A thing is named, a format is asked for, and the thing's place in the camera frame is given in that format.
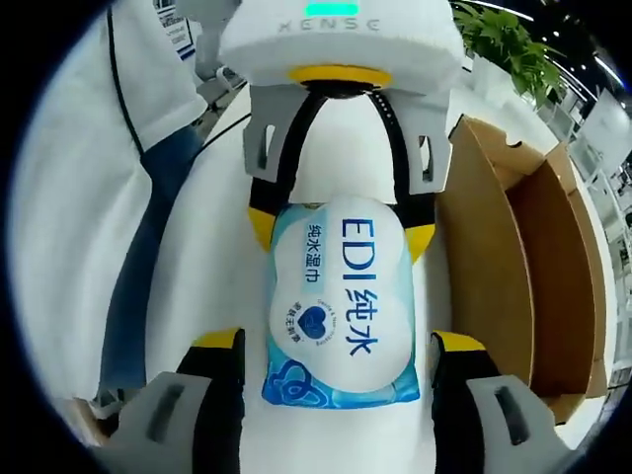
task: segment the brown cardboard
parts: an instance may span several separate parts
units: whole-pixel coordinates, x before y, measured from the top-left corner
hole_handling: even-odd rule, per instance
[[[546,157],[463,118],[445,192],[453,330],[480,340],[565,423],[604,388],[603,273],[563,145]]]

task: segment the wet wipes package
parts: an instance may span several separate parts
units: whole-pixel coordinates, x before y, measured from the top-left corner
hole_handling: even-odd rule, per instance
[[[276,220],[270,272],[267,401],[354,409],[420,397],[411,257],[390,207],[292,205]]]

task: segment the heart logo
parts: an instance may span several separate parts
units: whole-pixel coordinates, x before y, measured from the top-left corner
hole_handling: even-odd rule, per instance
[[[301,317],[298,318],[298,326],[309,339],[320,339],[327,332],[323,324],[326,317],[327,314],[323,308],[312,306],[307,308]]]

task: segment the white table surface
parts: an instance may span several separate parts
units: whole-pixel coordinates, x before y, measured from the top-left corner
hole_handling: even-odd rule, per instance
[[[246,88],[211,136],[249,111]],[[473,92],[454,90],[446,130],[452,129],[461,114],[504,128],[509,142],[523,140],[542,152],[557,143],[535,112],[518,97],[511,107],[494,110]],[[201,333],[241,326],[246,330],[242,472],[434,472],[431,391],[424,355],[429,330],[449,329],[450,325],[449,280],[440,229],[413,267],[417,298],[416,369],[422,400],[356,411],[269,405],[261,398],[266,373],[266,254],[255,241],[246,214],[251,180],[243,164],[244,126],[245,123],[237,126],[197,158],[175,203],[149,302],[148,379],[161,371],[175,370],[190,343]],[[308,133],[292,200],[327,201],[334,193],[344,191],[393,202],[392,188],[388,140],[370,101],[329,101]],[[586,199],[586,189],[580,191]],[[587,204],[598,237],[603,232],[590,200]],[[609,372],[616,301],[611,301],[614,280],[604,236],[603,247],[600,240],[599,247],[606,271]],[[558,429],[568,445],[575,447],[584,437],[602,402],[585,402],[571,422]]]

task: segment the potted plant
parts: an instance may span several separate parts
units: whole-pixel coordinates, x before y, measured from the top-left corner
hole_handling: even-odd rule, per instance
[[[518,18],[508,12],[487,8],[477,10],[457,3],[454,21],[463,35],[465,46],[474,58],[474,89],[487,100],[501,106],[514,89],[529,94],[539,108],[549,88],[561,93],[559,69],[546,57],[561,54],[547,44],[531,40]]]

